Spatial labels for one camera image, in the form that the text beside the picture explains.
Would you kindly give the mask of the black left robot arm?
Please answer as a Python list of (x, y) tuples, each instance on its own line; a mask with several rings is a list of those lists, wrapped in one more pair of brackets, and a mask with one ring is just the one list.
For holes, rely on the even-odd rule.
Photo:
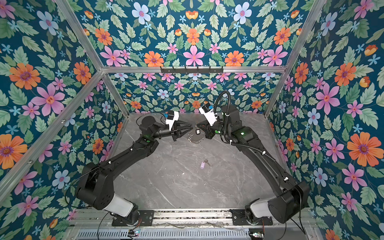
[(75, 191), (76, 198), (97, 210), (117, 215), (131, 225), (139, 219), (138, 206), (115, 193), (114, 180), (136, 162), (150, 156), (159, 145), (158, 139), (172, 137), (174, 141), (193, 129), (192, 124), (170, 115), (165, 123), (145, 116), (139, 125), (141, 135), (132, 146), (115, 157), (98, 164), (87, 164)]

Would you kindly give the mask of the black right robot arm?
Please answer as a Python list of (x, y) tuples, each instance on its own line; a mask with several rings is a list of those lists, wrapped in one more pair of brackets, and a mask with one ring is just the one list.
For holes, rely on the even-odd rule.
[(243, 125), (239, 111), (229, 106), (217, 114), (213, 106), (206, 104), (199, 112), (205, 120), (197, 127), (204, 131), (206, 138), (219, 135), (224, 143), (236, 147), (259, 169), (274, 193), (274, 197), (256, 199), (245, 206), (247, 221), (253, 225), (265, 218), (274, 218), (285, 224), (295, 215), (300, 216), (308, 206), (309, 185), (298, 182), (270, 156), (256, 132)]

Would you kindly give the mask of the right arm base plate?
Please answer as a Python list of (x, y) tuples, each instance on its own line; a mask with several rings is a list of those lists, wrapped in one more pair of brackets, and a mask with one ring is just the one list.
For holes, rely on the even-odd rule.
[(255, 217), (250, 210), (230, 209), (234, 226), (272, 226), (271, 217)]

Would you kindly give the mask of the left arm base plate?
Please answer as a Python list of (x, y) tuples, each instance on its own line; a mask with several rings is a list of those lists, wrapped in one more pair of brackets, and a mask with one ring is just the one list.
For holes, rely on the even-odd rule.
[(114, 215), (113, 227), (149, 227), (152, 226), (155, 211), (134, 210), (127, 217)]

